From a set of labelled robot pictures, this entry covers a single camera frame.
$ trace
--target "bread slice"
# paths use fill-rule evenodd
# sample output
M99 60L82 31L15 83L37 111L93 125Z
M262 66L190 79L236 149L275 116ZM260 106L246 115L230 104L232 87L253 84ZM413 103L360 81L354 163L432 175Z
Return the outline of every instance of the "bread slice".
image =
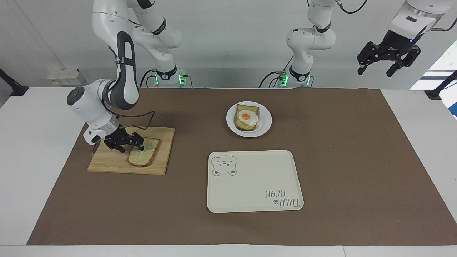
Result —
M241 112L242 110L249 110L249 111L252 111L254 112L257 117L259 116L259 107L257 106L247 106L247 105L242 105L242 104L237 104L236 105L236 114L235 114L235 127L238 128L239 130L243 130L243 131L253 131L255 130L255 128L257 127L257 123L254 124L253 126L249 126L245 123L243 123L239 117L238 117L238 114L239 112Z
M128 155L127 161L136 167L147 167L151 165L155 153L160 145L160 139L156 138L143 138L144 149L141 151L138 147L134 146Z

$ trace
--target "table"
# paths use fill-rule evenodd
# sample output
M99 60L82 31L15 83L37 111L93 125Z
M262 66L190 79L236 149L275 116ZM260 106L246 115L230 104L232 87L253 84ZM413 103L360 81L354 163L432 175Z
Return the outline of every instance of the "table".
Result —
M68 88L31 88L0 109L0 252L8 256L126 253L158 256L454 256L457 246L23 246L62 170L83 122L66 106ZM457 219L457 121L421 91L382 91L454 219ZM22 161L14 161L16 155Z

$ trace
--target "brown tabletop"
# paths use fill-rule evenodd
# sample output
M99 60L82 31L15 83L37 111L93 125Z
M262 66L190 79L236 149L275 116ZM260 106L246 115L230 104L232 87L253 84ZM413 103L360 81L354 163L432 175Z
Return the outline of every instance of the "brown tabletop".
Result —
M167 174L88 172L91 146L80 136L29 244L457 244L457 224L380 90L142 89L140 94L129 114L154 109L153 126L176 129ZM230 131L225 114L240 101L270 110L268 133L246 139ZM208 155L237 150L292 152L303 209L211 213Z

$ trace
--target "bear face illustration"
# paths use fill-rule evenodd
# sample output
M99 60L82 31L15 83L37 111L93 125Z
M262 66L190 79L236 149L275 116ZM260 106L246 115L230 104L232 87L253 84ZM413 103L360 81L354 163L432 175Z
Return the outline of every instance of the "bear face illustration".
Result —
M221 174L230 174L235 176L237 163L238 160L234 156L215 156L211 159L211 164L213 165L213 175L219 176Z

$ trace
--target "white wall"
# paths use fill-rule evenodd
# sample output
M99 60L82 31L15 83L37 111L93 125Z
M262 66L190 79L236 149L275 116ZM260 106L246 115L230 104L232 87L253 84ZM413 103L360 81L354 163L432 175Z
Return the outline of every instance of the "white wall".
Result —
M92 0L0 0L0 67L18 82L50 86L47 68L57 64L10 8L14 1L65 67L80 68L89 82L115 77L113 55L92 30ZM353 10L362 0L343 3ZM409 89L457 39L457 28L425 35L418 44L423 52L413 66L390 79L385 75L388 62L373 64L359 76L356 56L368 41L382 40L402 3L369 0L353 15L335 8L332 26L337 41L330 50L314 52L314 86ZM288 31L310 26L304 0L157 0L156 4L183 34L181 47L173 53L195 86L257 86L268 71L282 69L291 57L285 40ZM457 3L438 26L448 27L455 17ZM136 53L141 77L154 64L142 48L136 48Z

